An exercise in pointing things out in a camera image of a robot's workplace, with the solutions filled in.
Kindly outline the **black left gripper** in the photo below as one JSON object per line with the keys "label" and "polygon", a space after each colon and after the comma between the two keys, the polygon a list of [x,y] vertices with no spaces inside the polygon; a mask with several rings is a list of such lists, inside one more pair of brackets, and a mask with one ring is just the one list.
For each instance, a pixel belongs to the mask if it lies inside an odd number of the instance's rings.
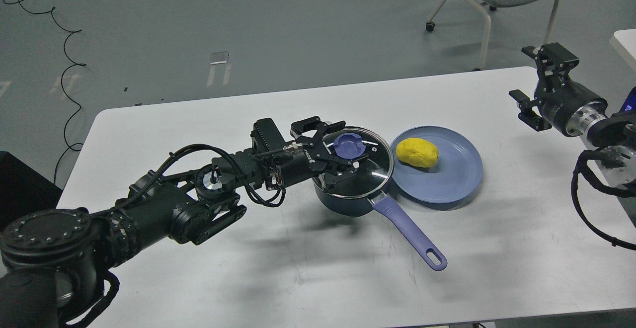
{"label": "black left gripper", "polygon": [[318,176],[318,188],[328,192],[336,189],[344,181],[354,178],[360,165],[365,163],[369,156],[335,161],[323,142],[326,135],[343,130],[345,126],[345,121],[327,123],[318,116],[293,122],[290,134],[302,148],[293,153],[284,152],[276,155],[282,185],[290,187]]}

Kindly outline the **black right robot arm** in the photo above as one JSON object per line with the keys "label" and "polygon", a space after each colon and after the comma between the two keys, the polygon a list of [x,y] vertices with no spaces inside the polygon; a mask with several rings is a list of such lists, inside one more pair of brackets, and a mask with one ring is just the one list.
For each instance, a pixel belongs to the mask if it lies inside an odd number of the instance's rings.
{"label": "black right robot arm", "polygon": [[532,97],[520,90],[509,92],[519,108],[518,119],[538,132],[555,128],[569,138],[581,136],[590,148],[579,154],[572,173],[570,193],[575,211],[603,240],[635,249],[635,244],[593,225],[578,197],[580,176],[598,192],[635,196],[635,104],[606,115],[607,101],[570,78],[579,59],[559,43],[526,46],[522,53],[534,60],[538,84]]}

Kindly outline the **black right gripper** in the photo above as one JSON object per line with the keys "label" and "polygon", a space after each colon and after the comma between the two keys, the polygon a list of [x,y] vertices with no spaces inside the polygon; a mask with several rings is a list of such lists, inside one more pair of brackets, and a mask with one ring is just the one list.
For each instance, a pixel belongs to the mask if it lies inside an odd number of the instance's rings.
{"label": "black right gripper", "polygon": [[[535,131],[551,129],[552,126],[564,136],[582,135],[581,129],[585,107],[601,115],[605,114],[607,101],[577,82],[571,81],[570,70],[579,65],[579,58],[560,43],[540,47],[526,46],[522,53],[534,59],[539,87],[539,100],[530,99],[521,90],[509,91],[516,101],[520,113],[518,119]],[[539,114],[533,108],[539,107]]]}

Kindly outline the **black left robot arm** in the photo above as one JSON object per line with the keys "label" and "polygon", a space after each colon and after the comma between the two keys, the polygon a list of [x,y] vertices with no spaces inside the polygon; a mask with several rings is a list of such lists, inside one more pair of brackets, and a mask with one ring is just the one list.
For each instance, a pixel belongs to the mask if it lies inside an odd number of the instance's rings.
{"label": "black left robot arm", "polygon": [[286,142],[272,119],[260,119],[250,148],[182,147],[107,210],[34,209],[14,218],[1,232],[1,326],[85,328],[119,290],[113,267],[163,238],[202,244],[245,215],[238,188],[278,207],[291,185],[322,174],[329,187],[352,178],[369,153],[360,139],[339,139],[344,129],[315,116],[294,122]]}

